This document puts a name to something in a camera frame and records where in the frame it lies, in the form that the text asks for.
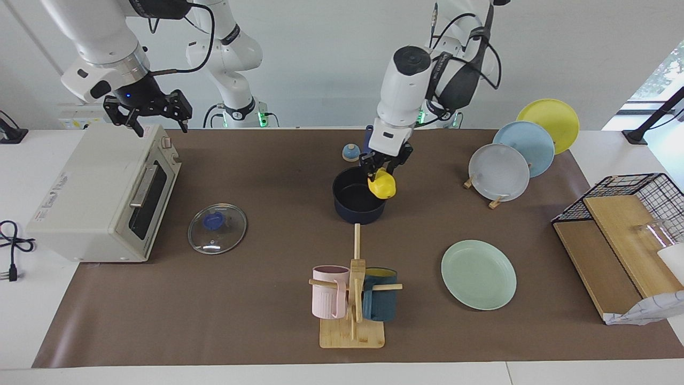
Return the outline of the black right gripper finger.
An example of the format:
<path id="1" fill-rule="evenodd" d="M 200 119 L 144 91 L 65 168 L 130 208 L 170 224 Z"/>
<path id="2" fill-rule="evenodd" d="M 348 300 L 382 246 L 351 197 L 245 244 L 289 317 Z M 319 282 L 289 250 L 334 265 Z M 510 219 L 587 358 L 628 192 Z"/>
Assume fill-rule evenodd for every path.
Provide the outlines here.
<path id="1" fill-rule="evenodd" d="M 110 95 L 104 97 L 103 107 L 112 124 L 132 130 L 139 138 L 144 136 L 144 129 L 138 122 L 139 110 L 137 108 L 129 110 L 122 106 L 116 97 Z"/>
<path id="2" fill-rule="evenodd" d="M 188 122 L 192 117 L 193 108 L 180 89 L 173 90 L 165 96 L 165 117 L 178 123 L 180 130 L 188 133 Z"/>

